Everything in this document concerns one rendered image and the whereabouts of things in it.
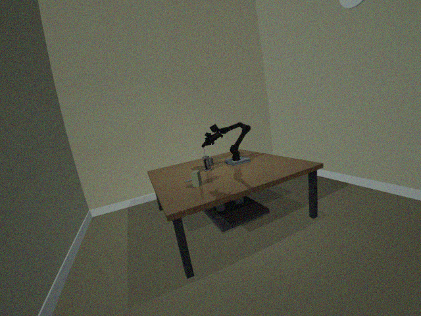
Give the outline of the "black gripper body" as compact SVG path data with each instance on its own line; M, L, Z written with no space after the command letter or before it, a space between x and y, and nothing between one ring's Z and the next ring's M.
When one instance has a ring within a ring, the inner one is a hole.
M205 138L205 139L208 140L213 145L214 141L217 139L217 137L213 134L212 138Z

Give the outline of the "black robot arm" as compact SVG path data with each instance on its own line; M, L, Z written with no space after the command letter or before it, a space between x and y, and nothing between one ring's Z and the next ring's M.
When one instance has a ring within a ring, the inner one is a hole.
M221 134L225 134L225 133L229 132L230 130L232 130L234 128L237 128L237 127L242 128L242 133L240 134L236 143L234 145L232 145L231 148L230 148L230 152L233 154L233 156L232 156L233 161L241 160L240 157L239 157L240 152L238 151L238 148L239 148L239 145L242 142L243 138L245 137L246 133L248 133L250 131L251 127L249 125L243 124L242 122L239 122L237 124L231 125L229 127L224 127L224 128L218 128L216 124L214 124L210 127L212 132L215 133L214 135L217 137L217 139L219 137L223 138L223 135L221 135ZM212 138L211 133L208 133L208 132L206 132L205 136L207 138Z

